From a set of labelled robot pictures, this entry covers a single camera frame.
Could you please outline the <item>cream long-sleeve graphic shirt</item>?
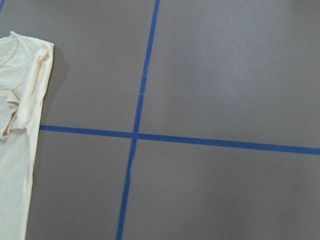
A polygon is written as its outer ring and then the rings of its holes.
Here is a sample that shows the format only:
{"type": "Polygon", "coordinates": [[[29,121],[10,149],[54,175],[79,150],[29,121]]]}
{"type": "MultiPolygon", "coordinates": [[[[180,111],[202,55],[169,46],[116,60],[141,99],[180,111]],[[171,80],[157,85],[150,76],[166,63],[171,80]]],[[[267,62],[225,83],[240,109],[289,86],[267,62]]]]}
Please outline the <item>cream long-sleeve graphic shirt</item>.
{"type": "Polygon", "coordinates": [[[26,237],[38,135],[54,59],[51,42],[0,40],[0,237],[26,237]]]}

